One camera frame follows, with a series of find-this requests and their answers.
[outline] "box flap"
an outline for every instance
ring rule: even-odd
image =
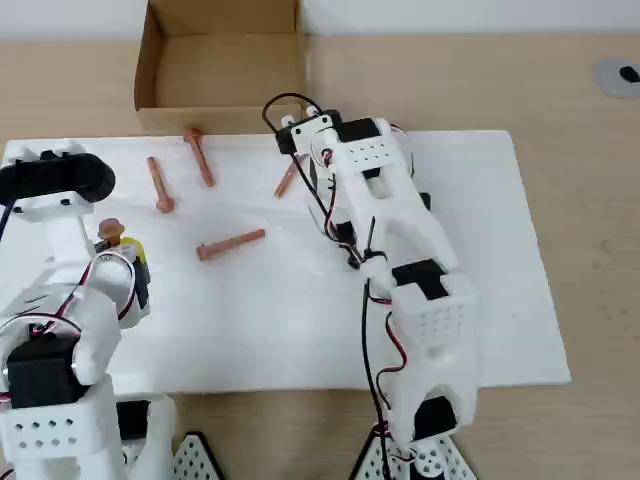
[[[296,0],[149,0],[167,36],[293,33]]]

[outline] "gray circular object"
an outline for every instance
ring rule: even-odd
[[[593,66],[596,84],[610,97],[640,97],[640,65],[607,58]]]

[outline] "white wall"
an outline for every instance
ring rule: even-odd
[[[321,35],[640,29],[640,0],[305,0]]]
[[[0,0],[0,39],[139,38],[146,0]]]
[[[137,38],[144,3],[0,0],[0,39]],[[640,29],[640,0],[304,0],[304,11],[322,35]]]

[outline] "black wire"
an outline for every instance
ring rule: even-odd
[[[324,110],[322,110],[318,104],[316,102],[314,102],[313,100],[311,100],[309,97],[305,97],[304,95],[301,95],[299,93],[295,93],[295,92],[286,92],[286,93],[281,93],[280,95],[276,95],[275,97],[273,97],[271,100],[269,100],[264,108],[262,109],[262,119],[264,120],[264,123],[266,123],[269,128],[271,129],[271,131],[273,133],[277,133],[278,129],[273,125],[273,123],[271,123],[271,120],[269,120],[269,117],[267,116],[267,112],[269,110],[269,108],[271,108],[271,105],[273,105],[274,103],[276,103],[278,100],[282,100],[283,98],[298,98],[300,100],[304,100],[305,102],[307,102],[309,105],[311,105],[313,108],[315,108],[319,114],[322,114],[324,112]]]
[[[304,100],[309,105],[314,107],[318,111],[319,114],[322,114],[324,112],[324,110],[322,110],[322,108],[320,108],[320,106],[316,102],[311,100],[309,97],[305,97],[304,95],[301,95],[299,93],[287,92],[287,93],[281,93],[280,95],[276,95],[271,100],[269,100],[265,104],[263,109],[262,109],[262,119],[264,120],[264,122],[267,124],[267,126],[271,129],[271,131],[274,134],[278,133],[278,129],[269,120],[269,116],[267,115],[268,112],[269,112],[269,108],[275,102],[277,102],[278,100],[280,100],[282,98],[287,98],[287,97],[293,97],[293,98],[298,98],[298,99]],[[311,195],[313,195],[313,198],[315,199],[316,203],[318,204],[318,207],[320,207],[320,211],[322,211],[322,214],[324,215],[325,225],[326,225],[327,221],[331,218],[331,214],[332,214],[331,207],[329,209],[327,209],[327,207],[325,207],[324,203],[322,202],[322,199],[318,195],[318,192],[316,191],[315,188],[313,188],[313,185],[311,185],[311,182],[309,181],[309,178],[304,173],[304,170],[302,169],[302,165],[300,164],[300,161],[298,160],[298,157],[296,157],[295,154],[291,154],[290,156],[291,156],[291,160],[293,160],[293,163],[296,166],[296,169],[298,170],[298,173],[302,177],[302,181],[306,185],[306,187],[309,190],[309,192],[311,192]],[[335,191],[335,188],[336,188],[335,175],[334,175],[334,178],[333,178],[333,182],[334,182],[333,183],[334,190],[333,190],[333,193],[332,193],[332,198],[333,198],[333,201],[335,202],[335,195],[336,195],[336,191]],[[329,225],[328,228],[325,228],[325,233],[329,230],[329,228],[331,228],[330,225]],[[346,248],[355,257],[355,259],[358,261],[358,263],[362,263],[363,259],[362,259],[361,255],[360,255],[360,253],[358,252],[358,250],[355,248],[354,244],[347,243],[347,242],[342,242],[340,240],[336,240],[335,238],[333,238],[331,235],[328,235],[328,234],[327,234],[327,237],[332,242],[338,243],[341,246],[344,246],[344,248]]]
[[[385,480],[391,480],[391,472],[389,470],[389,459],[387,458],[387,445],[385,440],[384,417],[382,415],[382,407],[380,400],[376,394],[373,384],[373,376],[371,374],[371,364],[369,363],[369,352],[367,348],[367,310],[369,306],[369,289],[370,280],[364,284],[364,294],[362,295],[362,358],[364,360],[364,369],[367,372],[367,382],[369,382],[369,392],[376,408],[376,416],[378,417],[378,428],[380,428],[380,447],[382,449],[382,476]]]
[[[6,472],[4,472],[2,475],[0,475],[0,480],[7,480],[7,478],[9,478],[9,475],[11,475],[13,472],[14,472],[13,468],[10,468]]]
[[[278,133],[278,129],[275,127],[275,125],[273,123],[271,123],[271,120],[269,120],[269,117],[268,117],[267,113],[269,112],[269,108],[271,107],[271,105],[273,105],[278,100],[280,100],[282,98],[286,98],[286,97],[293,97],[293,98],[299,98],[301,100],[304,100],[309,105],[311,105],[316,110],[318,110],[318,113],[322,113],[323,112],[323,110],[318,106],[318,104],[316,102],[314,102],[313,100],[311,100],[308,97],[305,97],[304,95],[300,95],[299,93],[290,93],[289,92],[289,93],[281,93],[280,95],[276,95],[271,100],[269,100],[265,104],[264,108],[262,109],[262,120],[264,120],[264,123],[267,124],[267,126],[271,129],[271,131],[274,133],[274,135]],[[298,170],[298,173],[302,177],[302,181],[304,182],[304,184],[307,186],[307,188],[309,189],[309,191],[313,195],[313,198],[315,198],[318,206],[320,207],[320,210],[322,211],[322,214],[326,218],[329,215],[329,211],[324,206],[324,203],[322,203],[322,200],[318,196],[318,192],[316,192],[316,189],[313,188],[313,185],[311,185],[311,182],[307,178],[307,175],[304,173],[304,170],[302,169],[302,165],[300,165],[300,161],[298,160],[298,157],[296,157],[295,154],[291,154],[290,156],[291,156],[291,160],[293,160],[293,163],[296,166],[296,169]]]

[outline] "wooden screw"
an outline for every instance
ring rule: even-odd
[[[156,187],[156,192],[158,193],[158,203],[156,203],[156,208],[162,213],[173,212],[176,202],[167,193],[167,189],[164,185],[164,180],[162,180],[162,171],[160,170],[158,161],[154,157],[149,157],[147,158],[147,165],[149,166],[149,171],[151,172],[153,185]]]
[[[211,259],[211,257],[215,255],[219,255],[220,253],[232,250],[239,247],[240,245],[244,245],[245,243],[258,240],[265,235],[266,232],[263,229],[255,230],[253,232],[245,233],[244,235],[230,238],[223,242],[212,243],[211,245],[200,245],[198,248],[196,248],[196,253],[198,254],[198,258],[200,259],[200,261],[204,262],[205,260]]]
[[[207,158],[202,152],[202,146],[200,145],[201,138],[202,133],[200,133],[200,131],[195,128],[189,128],[184,133],[183,137],[184,141],[191,145],[193,156],[198,162],[198,166],[200,167],[200,174],[202,175],[204,183],[206,183],[208,187],[213,187],[215,185],[215,180],[213,179],[213,174],[211,173],[209,165],[207,164]]]
[[[306,157],[307,155],[298,157],[298,161],[302,163],[302,161]],[[286,193],[287,189],[289,188],[289,185],[291,185],[291,181],[293,180],[293,177],[295,177],[297,172],[298,172],[298,167],[296,167],[296,162],[292,161],[291,165],[289,165],[289,168],[285,172],[284,177],[282,177],[282,180],[280,180],[280,184],[278,185],[278,188],[276,188],[276,191],[274,193],[276,198],[282,198],[282,196]]]

